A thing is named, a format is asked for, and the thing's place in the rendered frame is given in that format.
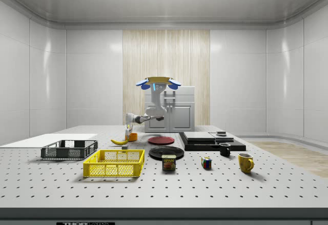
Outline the flat-sided can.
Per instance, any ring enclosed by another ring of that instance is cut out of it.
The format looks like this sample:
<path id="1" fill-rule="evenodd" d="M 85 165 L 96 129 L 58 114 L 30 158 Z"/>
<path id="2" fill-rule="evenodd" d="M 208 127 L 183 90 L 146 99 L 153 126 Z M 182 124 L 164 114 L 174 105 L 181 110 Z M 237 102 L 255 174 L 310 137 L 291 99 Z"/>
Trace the flat-sided can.
<path id="1" fill-rule="evenodd" d="M 176 155 L 166 154 L 162 155 L 162 169 L 175 170 L 176 169 Z"/>

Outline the black mug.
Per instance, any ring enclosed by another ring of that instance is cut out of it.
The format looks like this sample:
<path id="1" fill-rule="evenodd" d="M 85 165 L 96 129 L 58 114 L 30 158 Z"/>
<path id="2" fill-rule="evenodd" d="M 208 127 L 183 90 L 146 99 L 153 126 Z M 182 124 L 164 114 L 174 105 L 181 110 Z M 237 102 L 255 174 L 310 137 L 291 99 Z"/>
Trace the black mug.
<path id="1" fill-rule="evenodd" d="M 220 155 L 224 157 L 230 156 L 230 147 L 231 145 L 229 143 L 220 143 L 219 149 L 220 149 Z"/>

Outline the black plate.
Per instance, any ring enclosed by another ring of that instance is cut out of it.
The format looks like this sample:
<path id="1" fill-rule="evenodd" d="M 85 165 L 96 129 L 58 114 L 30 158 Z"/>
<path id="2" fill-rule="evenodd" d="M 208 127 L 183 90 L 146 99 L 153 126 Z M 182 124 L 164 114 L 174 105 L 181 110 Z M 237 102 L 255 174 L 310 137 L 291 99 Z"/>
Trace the black plate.
<path id="1" fill-rule="evenodd" d="M 184 156 L 184 150 L 177 147 L 160 146 L 160 147 L 152 148 L 149 151 L 149 155 L 158 160 L 162 159 L 162 155 L 175 155 L 176 158 L 179 159 Z"/>

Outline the white board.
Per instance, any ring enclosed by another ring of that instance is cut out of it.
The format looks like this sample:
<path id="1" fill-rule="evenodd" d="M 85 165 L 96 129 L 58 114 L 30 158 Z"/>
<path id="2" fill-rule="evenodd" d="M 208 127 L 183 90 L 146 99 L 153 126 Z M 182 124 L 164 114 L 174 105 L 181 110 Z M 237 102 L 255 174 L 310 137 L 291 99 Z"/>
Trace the white board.
<path id="1" fill-rule="evenodd" d="M 59 140 L 87 140 L 97 134 L 44 134 L 0 146 L 0 148 L 42 148 Z"/>

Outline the dark grey basket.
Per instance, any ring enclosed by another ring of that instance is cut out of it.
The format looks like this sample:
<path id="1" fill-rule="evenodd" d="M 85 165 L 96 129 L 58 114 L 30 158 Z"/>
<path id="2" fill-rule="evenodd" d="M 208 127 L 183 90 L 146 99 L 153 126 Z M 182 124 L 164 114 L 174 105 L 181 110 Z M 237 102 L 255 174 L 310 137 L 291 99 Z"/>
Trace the dark grey basket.
<path id="1" fill-rule="evenodd" d="M 85 159 L 98 148 L 96 140 L 59 140 L 41 148 L 43 159 Z"/>

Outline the yellow basket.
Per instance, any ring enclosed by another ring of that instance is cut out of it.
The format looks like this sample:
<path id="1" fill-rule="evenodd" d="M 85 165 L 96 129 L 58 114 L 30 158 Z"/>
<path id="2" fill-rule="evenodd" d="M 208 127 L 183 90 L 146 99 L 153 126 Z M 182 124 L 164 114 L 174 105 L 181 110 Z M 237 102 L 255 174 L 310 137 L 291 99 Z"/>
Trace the yellow basket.
<path id="1" fill-rule="evenodd" d="M 84 177 L 139 177 L 144 150 L 98 150 L 83 162 Z"/>

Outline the yellow mug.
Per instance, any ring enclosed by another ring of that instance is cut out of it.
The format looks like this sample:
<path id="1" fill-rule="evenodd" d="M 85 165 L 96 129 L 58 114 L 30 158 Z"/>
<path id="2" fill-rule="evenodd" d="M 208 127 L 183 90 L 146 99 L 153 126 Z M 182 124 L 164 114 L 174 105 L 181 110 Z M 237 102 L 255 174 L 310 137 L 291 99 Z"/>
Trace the yellow mug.
<path id="1" fill-rule="evenodd" d="M 250 173 L 254 167 L 253 156 L 247 153 L 238 154 L 239 166 L 242 172 Z"/>

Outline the red plate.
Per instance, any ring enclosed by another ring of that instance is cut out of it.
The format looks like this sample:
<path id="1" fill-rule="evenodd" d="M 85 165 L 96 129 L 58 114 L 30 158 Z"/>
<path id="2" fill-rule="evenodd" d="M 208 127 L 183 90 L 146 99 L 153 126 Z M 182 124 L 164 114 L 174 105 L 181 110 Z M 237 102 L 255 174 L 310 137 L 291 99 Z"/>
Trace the red plate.
<path id="1" fill-rule="evenodd" d="M 174 143 L 174 138 L 167 136 L 156 136 L 148 139 L 148 143 L 156 145 L 169 145 Z"/>

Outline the white cabinet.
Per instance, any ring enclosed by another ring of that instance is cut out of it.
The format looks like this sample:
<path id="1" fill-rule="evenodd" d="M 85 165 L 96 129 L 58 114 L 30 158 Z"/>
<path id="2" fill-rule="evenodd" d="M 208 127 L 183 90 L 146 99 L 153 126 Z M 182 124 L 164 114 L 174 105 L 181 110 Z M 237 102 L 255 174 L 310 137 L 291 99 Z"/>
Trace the white cabinet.
<path id="1" fill-rule="evenodd" d="M 177 90 L 167 87 L 160 94 L 161 105 L 167 110 L 161 121 L 144 123 L 146 132 L 188 132 L 195 130 L 194 86 L 180 86 Z"/>

